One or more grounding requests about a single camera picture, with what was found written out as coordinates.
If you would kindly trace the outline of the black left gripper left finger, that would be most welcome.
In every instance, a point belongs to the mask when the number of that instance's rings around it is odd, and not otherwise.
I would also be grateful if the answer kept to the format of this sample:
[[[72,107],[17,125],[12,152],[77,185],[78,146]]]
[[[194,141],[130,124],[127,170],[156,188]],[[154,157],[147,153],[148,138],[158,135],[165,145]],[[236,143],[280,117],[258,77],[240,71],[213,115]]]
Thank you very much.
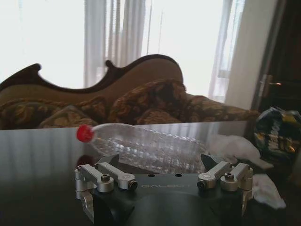
[[[113,164],[119,162],[119,155],[104,157],[94,166],[79,165],[75,169],[76,192],[84,192],[95,188],[100,193],[109,193],[114,185],[119,189],[134,191],[137,188],[135,175],[125,173]]]

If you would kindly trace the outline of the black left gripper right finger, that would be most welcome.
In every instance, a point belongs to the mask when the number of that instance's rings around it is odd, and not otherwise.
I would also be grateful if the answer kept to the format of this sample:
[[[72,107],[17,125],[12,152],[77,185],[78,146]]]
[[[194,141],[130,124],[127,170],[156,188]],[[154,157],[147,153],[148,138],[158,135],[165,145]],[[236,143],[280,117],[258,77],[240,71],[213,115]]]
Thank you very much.
[[[207,172],[198,175],[200,191],[215,188],[217,182],[220,182],[224,191],[234,192],[240,188],[249,192],[253,186],[253,169],[245,163],[233,166],[227,161],[221,161]]]

